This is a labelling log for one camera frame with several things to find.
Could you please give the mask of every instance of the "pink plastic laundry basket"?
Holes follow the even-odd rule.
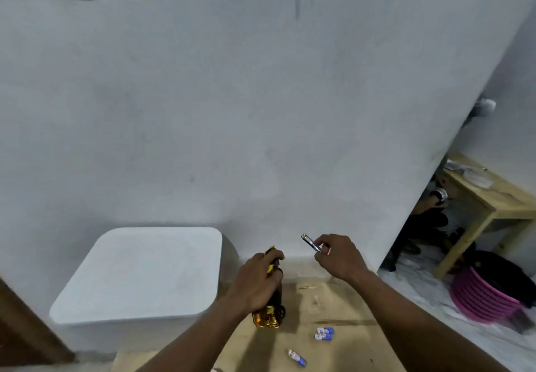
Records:
[[[470,266],[454,278],[450,297],[463,314],[481,323],[502,320],[522,306],[518,300],[490,286]]]

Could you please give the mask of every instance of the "container lid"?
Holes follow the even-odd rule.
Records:
[[[216,299],[215,228],[116,228],[102,235],[50,309],[74,325],[194,316]]]

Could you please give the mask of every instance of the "forearm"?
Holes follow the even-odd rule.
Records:
[[[244,312],[224,297],[138,372],[209,372]]]
[[[423,201],[419,201],[417,204],[415,204],[415,207],[413,207],[411,215],[422,214],[425,211],[428,211],[430,208],[435,207],[438,202],[439,199],[434,195],[428,197]]]
[[[407,372],[507,372],[499,362],[368,272],[351,281]]]

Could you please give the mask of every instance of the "battery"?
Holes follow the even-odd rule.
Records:
[[[329,334],[315,334],[315,339],[321,341],[331,341],[331,335]]]
[[[303,359],[300,355],[298,355],[291,349],[288,350],[288,356],[290,356],[294,361],[296,361],[298,365],[302,368],[305,368],[305,366],[307,365],[307,361],[305,361],[305,359]]]
[[[335,334],[335,330],[332,327],[317,328],[318,334]]]

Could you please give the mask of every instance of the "person wearing watch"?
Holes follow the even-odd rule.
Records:
[[[394,272],[402,251],[420,254],[420,248],[412,242],[412,239],[438,242],[437,239],[442,236],[438,228],[449,223],[448,218],[442,212],[443,208],[448,200],[455,199],[458,194],[458,188],[446,177],[441,165],[413,207],[380,268]]]

